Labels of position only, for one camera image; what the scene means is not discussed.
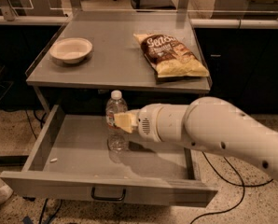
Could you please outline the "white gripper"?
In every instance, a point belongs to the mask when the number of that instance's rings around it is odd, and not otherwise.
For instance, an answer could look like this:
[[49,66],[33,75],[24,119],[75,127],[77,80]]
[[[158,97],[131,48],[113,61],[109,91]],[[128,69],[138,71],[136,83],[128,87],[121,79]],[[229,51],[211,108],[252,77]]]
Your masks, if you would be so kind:
[[115,125],[127,133],[138,127],[140,136],[146,141],[184,143],[189,140],[184,126],[187,109],[187,105],[146,105],[139,112],[115,114]]

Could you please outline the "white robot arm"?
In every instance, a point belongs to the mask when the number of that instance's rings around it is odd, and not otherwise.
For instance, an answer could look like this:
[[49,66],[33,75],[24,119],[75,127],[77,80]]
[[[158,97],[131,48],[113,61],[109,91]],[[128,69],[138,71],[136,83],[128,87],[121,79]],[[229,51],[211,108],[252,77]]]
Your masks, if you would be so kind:
[[278,132],[219,98],[202,97],[189,105],[146,105],[117,113],[114,123],[148,142],[246,161],[278,181]]

